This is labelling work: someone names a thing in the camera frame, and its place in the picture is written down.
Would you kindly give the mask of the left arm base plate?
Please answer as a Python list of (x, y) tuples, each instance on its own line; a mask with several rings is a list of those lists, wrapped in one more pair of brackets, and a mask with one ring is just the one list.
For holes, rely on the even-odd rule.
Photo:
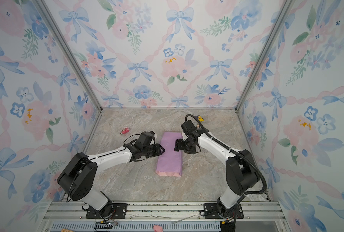
[(106, 204), (101, 210), (89, 206), (85, 211), (86, 219), (125, 219), (127, 203)]

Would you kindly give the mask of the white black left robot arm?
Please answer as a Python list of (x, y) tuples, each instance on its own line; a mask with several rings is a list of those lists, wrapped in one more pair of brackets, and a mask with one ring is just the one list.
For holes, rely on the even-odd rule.
[(96, 175), (119, 164), (140, 161), (142, 157), (158, 157), (165, 152), (160, 144), (137, 148), (126, 144), (118, 149), (97, 155), (77, 153), (57, 179), (59, 186), (72, 201), (82, 201), (94, 209), (95, 214), (109, 218), (114, 213), (113, 202), (93, 187)]

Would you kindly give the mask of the pink purple wrapping paper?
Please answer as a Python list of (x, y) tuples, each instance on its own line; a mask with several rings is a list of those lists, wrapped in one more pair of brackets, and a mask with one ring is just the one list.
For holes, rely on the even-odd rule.
[(165, 132), (160, 141), (165, 149), (159, 156), (156, 173), (159, 176), (181, 177), (183, 167), (183, 155), (181, 151), (175, 151), (175, 142), (182, 139), (182, 134), (178, 132)]

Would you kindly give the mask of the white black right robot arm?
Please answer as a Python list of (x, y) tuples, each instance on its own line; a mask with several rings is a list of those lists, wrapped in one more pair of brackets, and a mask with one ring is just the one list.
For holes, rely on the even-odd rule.
[(215, 214), (221, 218), (236, 218), (239, 204), (247, 195), (261, 195), (267, 190), (266, 180), (248, 150), (229, 147), (210, 133), (192, 133), (175, 142), (175, 151), (196, 154), (205, 149), (217, 157), (226, 170), (227, 189), (217, 199)]

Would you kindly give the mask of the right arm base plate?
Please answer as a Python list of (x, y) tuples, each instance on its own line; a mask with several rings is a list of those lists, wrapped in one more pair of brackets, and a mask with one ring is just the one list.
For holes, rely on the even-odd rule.
[(229, 220), (233, 219), (244, 219), (244, 213), (242, 206), (235, 204), (232, 208), (226, 209), (218, 203), (210, 204), (205, 203), (204, 209), (200, 211), (199, 215), (205, 219), (222, 219)]

